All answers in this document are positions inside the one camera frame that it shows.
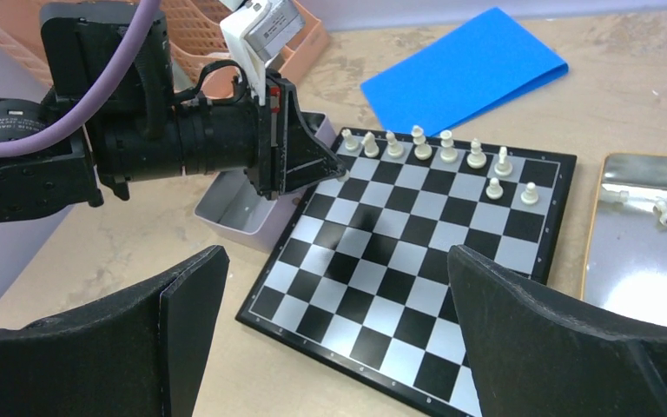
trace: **metal tray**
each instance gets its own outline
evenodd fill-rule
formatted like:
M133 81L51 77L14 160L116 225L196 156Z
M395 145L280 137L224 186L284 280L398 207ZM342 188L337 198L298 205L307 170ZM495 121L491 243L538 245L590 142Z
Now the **metal tray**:
M667 327L667 208L659 210L659 201L667 204L667 156L605 159L582 299Z

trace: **white chess piece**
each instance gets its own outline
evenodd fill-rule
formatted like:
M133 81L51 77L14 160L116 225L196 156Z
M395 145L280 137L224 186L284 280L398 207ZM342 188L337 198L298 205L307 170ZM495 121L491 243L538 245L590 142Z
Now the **white chess piece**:
M354 139L351 130L343 129L341 135L344 136L344 146L349 152L356 152L359 149L359 142Z
M495 164L495 174L499 176L508 176L512 173L512 163L507 160L507 148L499 148L498 160Z
M477 138L472 140L471 152L466 158L466 163L473 169L480 169L487 164L487 155L482 152L482 143Z
M426 143L426 136L423 135L423 128L420 126L413 126L411 131L413 136L413 144L415 145L415 157L421 161L425 161L433 155L433 148Z
M532 206L538 202L538 190L536 189L535 182L528 182L525 185L525 191L520 194L520 200L526 206Z
M667 201L658 200L653 206L654 211L658 215L658 221L667 226Z
M490 185L487 186L487 190L485 192L487 197L490 199L499 200L503 194L503 189L502 186L499 185L499 180L497 178L492 178L490 180Z
M377 146L377 142L374 140L374 133L366 132L364 139L361 140L361 144L364 146L364 155L368 158L375 158L380 154L380 147Z
M400 143L398 138L395 137L395 134L389 130L385 134L385 137L387 138L387 154L393 159L400 158L405 151L402 143Z
M441 132L441 161L454 163L459 157L459 152L453 147L451 130Z

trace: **blue foam sheet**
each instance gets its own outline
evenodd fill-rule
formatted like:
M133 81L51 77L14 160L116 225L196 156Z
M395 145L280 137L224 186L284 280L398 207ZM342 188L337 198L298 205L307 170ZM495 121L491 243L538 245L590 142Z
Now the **blue foam sheet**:
M569 66L499 8L361 84L385 129L429 136L566 74Z

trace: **plastic basket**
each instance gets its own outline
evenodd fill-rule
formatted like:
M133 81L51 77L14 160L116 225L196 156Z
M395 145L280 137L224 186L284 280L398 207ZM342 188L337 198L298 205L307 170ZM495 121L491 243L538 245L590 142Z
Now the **plastic basket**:
M80 0L63 0L77 2ZM0 0L0 48L16 59L38 81L50 86L50 68L39 33L39 10L50 0ZM295 2L306 21L304 29L283 49L276 68L285 78L299 83L329 44L320 19ZM163 0L168 20L168 36L173 60L197 83L201 69L213 61L229 58L219 22L229 10L216 0ZM226 97L236 74L227 67L208 76L203 92L210 97Z

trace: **tabletop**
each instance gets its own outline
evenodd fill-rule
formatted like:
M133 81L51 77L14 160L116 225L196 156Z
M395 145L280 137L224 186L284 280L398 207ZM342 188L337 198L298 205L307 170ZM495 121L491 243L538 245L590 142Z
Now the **tabletop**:
M569 74L454 134L578 156L549 279L578 297L604 157L667 154L667 11L521 23L569 63ZM381 129L360 83L453 28L333 33L298 86L301 107L328 114L337 130ZM196 415L420 415L234 320L267 254L221 239L195 217L212 181L136 183L128 202L105 191L102 208L75 207L0 300L0 328L83 305L218 244L231 264Z

